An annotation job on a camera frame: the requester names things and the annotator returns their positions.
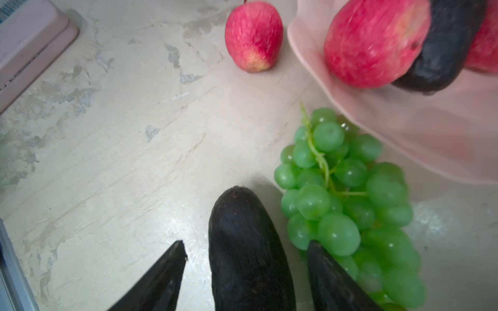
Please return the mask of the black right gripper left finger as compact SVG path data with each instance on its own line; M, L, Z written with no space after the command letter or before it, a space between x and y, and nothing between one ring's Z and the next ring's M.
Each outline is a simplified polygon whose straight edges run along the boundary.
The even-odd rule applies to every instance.
M109 311L175 310L187 260L184 243L175 241Z

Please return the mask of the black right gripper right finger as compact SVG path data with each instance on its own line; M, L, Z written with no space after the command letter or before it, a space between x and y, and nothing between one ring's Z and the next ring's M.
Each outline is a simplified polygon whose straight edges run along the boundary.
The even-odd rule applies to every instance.
M383 310L317 241L308 245L307 265L315 310Z

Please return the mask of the dark avocado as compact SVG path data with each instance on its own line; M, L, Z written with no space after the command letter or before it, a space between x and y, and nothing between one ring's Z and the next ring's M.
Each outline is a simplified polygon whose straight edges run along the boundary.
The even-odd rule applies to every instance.
M257 195L234 186L220 195L208 226L216 310L295 310L296 296L279 234Z
M486 0L433 0L431 26L420 55L392 84L407 91L433 93L447 88L462 71L485 19Z

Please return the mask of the green grape bunch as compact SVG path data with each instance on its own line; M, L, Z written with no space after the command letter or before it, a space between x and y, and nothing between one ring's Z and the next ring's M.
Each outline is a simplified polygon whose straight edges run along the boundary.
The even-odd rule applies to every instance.
M291 244L307 263L309 243L319 242L383 310L424 306L403 170L381 162L382 143L345 116L330 108L301 114L274 171Z

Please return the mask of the red apple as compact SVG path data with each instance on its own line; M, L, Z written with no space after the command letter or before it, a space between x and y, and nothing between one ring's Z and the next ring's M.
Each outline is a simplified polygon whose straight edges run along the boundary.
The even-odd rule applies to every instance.
M282 19L273 5L265 1L245 1L228 16L225 44L238 68L256 73L276 65L283 33Z
M484 21L477 32L465 66L497 74L497 1L489 1Z
M327 69L356 88L379 88L406 74L431 26L429 1L349 1L324 42Z

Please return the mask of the red apple front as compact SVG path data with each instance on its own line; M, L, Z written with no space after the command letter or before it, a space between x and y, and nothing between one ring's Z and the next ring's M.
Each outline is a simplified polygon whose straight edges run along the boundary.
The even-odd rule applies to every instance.
M228 16L225 44L238 68L256 73L276 65L283 33L282 19L273 5L265 1L245 1Z

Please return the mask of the pink tray under arm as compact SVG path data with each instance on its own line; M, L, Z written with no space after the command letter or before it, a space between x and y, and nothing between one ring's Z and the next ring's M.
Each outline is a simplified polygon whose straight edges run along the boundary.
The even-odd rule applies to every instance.
M68 46L79 29L51 1L1 2L1 111Z

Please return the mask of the pink scalloped fruit bowl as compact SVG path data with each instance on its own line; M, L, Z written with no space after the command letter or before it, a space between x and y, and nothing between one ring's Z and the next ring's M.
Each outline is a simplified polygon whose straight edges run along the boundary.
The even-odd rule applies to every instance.
M351 88L330 75L323 46L342 1L298 1L290 46L334 109L413 162L452 180L497 183L497 76L465 69L433 95Z

